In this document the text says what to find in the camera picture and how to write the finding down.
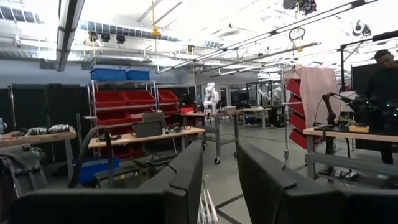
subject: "cable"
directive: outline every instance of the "cable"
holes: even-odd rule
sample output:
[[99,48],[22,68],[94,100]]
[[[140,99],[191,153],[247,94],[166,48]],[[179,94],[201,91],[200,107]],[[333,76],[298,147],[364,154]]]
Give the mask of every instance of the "cable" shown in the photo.
[[317,122],[318,109],[319,109],[319,106],[321,105],[321,102],[322,102],[322,97],[321,97],[321,99],[319,100],[319,103],[318,103],[318,106],[317,106],[317,110],[315,111],[315,119],[313,120],[313,124],[314,124],[315,122]]

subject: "robotic arm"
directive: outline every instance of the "robotic arm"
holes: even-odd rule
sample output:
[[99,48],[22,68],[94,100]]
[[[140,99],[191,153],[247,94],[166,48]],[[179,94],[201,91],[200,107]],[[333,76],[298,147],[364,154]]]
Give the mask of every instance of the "robotic arm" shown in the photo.
[[206,95],[205,95],[205,100],[203,102],[203,106],[205,109],[207,109],[209,106],[211,106],[211,113],[216,113],[217,112],[217,103],[220,100],[220,97],[218,95],[218,92],[215,91],[215,83],[207,83],[207,87],[205,88]]

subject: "blue storage bin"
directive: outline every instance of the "blue storage bin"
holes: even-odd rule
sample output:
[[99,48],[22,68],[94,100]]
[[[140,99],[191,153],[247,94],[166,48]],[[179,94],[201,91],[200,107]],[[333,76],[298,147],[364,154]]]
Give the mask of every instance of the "blue storage bin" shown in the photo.
[[[113,169],[120,167],[120,160],[113,159]],[[79,181],[81,184],[86,184],[94,180],[94,175],[98,172],[108,170],[108,160],[100,159],[96,161],[84,162],[81,166]]]
[[135,80],[135,81],[149,81],[149,72],[145,71],[135,71],[130,70],[126,72],[126,78],[128,80]]
[[91,80],[96,81],[120,81],[126,80],[126,71],[119,69],[96,68],[91,72]]

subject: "ceiling pipe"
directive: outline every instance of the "ceiling pipe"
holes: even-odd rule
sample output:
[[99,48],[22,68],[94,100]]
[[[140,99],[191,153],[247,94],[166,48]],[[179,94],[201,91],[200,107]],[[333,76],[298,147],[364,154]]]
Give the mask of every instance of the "ceiling pipe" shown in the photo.
[[85,0],[60,0],[55,69],[64,71]]
[[186,65],[186,64],[189,64],[189,63],[193,63],[193,62],[196,62],[196,61],[199,61],[199,60],[203,60],[203,59],[208,59],[210,57],[213,57],[215,55],[218,55],[218,54],[230,51],[230,50],[237,50],[237,49],[239,49],[241,47],[245,47],[245,46],[250,45],[250,44],[252,44],[254,42],[263,40],[263,39],[265,39],[267,37],[271,37],[271,36],[277,35],[277,34],[282,34],[282,33],[287,32],[289,30],[296,29],[298,27],[302,27],[302,26],[311,24],[313,22],[317,22],[317,21],[320,21],[322,19],[326,19],[328,17],[335,16],[335,15],[340,14],[342,12],[346,12],[346,11],[349,11],[351,9],[354,9],[354,8],[357,8],[357,7],[363,6],[365,4],[372,3],[372,2],[376,2],[376,1],[377,0],[355,0],[355,1],[352,1],[352,2],[349,2],[349,3],[346,3],[344,5],[338,6],[338,7],[334,8],[334,9],[330,9],[330,10],[327,10],[325,12],[318,13],[317,15],[308,17],[306,19],[302,19],[301,21],[297,21],[297,22],[294,22],[294,23],[289,24],[287,26],[278,28],[276,30],[272,30],[270,32],[266,32],[266,33],[257,35],[255,37],[250,38],[250,39],[247,39],[247,40],[238,42],[236,44],[230,45],[228,47],[223,47],[222,49],[219,49],[219,50],[214,51],[212,53],[209,53],[209,54],[206,54],[204,56],[198,57],[198,58],[193,59],[191,61],[188,61],[188,62],[185,62],[185,63],[181,63],[180,65],[176,65],[174,67],[163,68],[163,69],[161,69],[159,71],[156,71],[156,73],[159,74],[159,73],[167,72],[169,70],[173,70],[173,69],[181,67],[183,65]]
[[228,64],[228,65],[222,65],[222,66],[219,66],[219,67],[204,69],[204,70],[200,71],[199,73],[210,72],[210,71],[213,71],[213,70],[216,70],[216,69],[225,68],[225,67],[227,67],[227,66],[239,65],[240,63],[252,62],[252,61],[254,61],[254,60],[260,60],[260,59],[264,59],[264,58],[266,58],[266,57],[271,57],[271,56],[274,56],[274,55],[283,54],[283,53],[287,53],[287,52],[292,52],[292,51],[294,51],[294,50],[304,49],[304,48],[307,48],[307,47],[313,47],[313,46],[318,46],[318,45],[320,45],[320,43],[316,43],[316,42],[315,42],[315,43],[311,43],[311,44],[305,44],[305,45],[300,46],[300,47],[294,47],[294,48],[287,49],[287,50],[281,50],[281,51],[279,51],[279,52],[274,52],[274,53],[271,53],[271,54],[261,55],[261,56],[258,56],[258,57],[250,58],[250,59],[243,60],[243,61],[240,61],[240,62],[231,63],[231,64]]

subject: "table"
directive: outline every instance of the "table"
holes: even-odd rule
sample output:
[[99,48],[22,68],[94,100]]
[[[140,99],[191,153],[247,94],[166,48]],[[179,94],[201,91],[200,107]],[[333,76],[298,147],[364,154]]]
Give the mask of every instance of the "table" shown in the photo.
[[0,139],[0,152],[2,147],[17,146],[23,144],[40,144],[55,141],[65,141],[65,152],[67,155],[67,167],[68,167],[68,178],[70,179],[73,175],[73,153],[70,145],[70,140],[76,137],[76,131],[70,126],[69,132],[55,133],[55,134],[43,134],[36,136],[19,136],[12,137],[13,134],[19,132],[14,131],[1,136]]
[[[204,144],[204,149],[206,148],[206,142],[215,142],[216,143],[216,158],[214,159],[215,164],[219,164],[221,162],[220,155],[221,155],[221,146],[225,144],[229,144],[232,142],[235,142],[235,147],[236,149],[239,147],[239,118],[240,112],[238,110],[236,111],[227,111],[226,113],[214,113],[210,114],[209,116],[214,118],[214,128],[212,127],[206,127],[206,115],[204,113],[188,113],[188,114],[181,114],[184,119],[184,124],[187,122],[187,117],[199,117],[202,118],[202,126],[206,130],[207,133],[213,133],[215,134],[215,137],[209,137],[206,136],[205,134],[203,135],[203,144]],[[224,116],[233,116],[234,117],[234,132],[235,132],[235,138],[234,139],[221,139],[220,136],[220,120],[219,118],[224,117]]]
[[268,117],[268,111],[270,111],[270,110],[271,110],[271,108],[264,108],[264,109],[246,108],[246,109],[240,109],[238,111],[243,116],[243,127],[244,128],[246,126],[245,117],[246,116],[254,116],[257,118],[259,116],[259,115],[257,115],[257,113],[259,113],[261,116],[261,119],[262,119],[262,128],[265,129],[266,128],[266,118]]
[[[375,164],[368,161],[359,159],[350,159],[347,157],[340,157],[334,155],[326,155],[315,152],[314,136],[323,136],[323,131],[315,130],[315,128],[308,128],[304,130],[307,137],[307,151],[305,155],[307,160],[308,178],[317,179],[320,177],[315,170],[315,163],[319,162],[330,166],[344,167],[354,170],[362,170],[366,172],[373,172],[382,175],[398,175],[398,167],[389,164]],[[325,131],[326,137],[335,138],[352,138],[352,139],[366,139],[372,141],[387,141],[398,142],[398,136],[386,136],[371,133],[352,133],[352,132],[338,132],[338,131]]]
[[[113,146],[122,146],[125,144],[130,144],[130,143],[139,143],[139,142],[147,142],[147,141],[156,141],[156,140],[161,140],[161,139],[170,139],[170,138],[176,138],[176,137],[181,137],[181,143],[182,143],[182,150],[185,149],[185,136],[189,134],[200,134],[204,133],[205,130],[201,128],[195,128],[195,127],[187,127],[186,129],[183,129],[180,133],[170,133],[170,134],[161,134],[158,136],[150,136],[150,137],[144,137],[144,138],[137,138],[134,134],[122,134],[121,138],[115,141],[112,141]],[[98,138],[92,138],[90,140],[90,143],[88,144],[88,148],[101,148],[101,147],[106,147],[106,142],[104,141],[98,141]]]

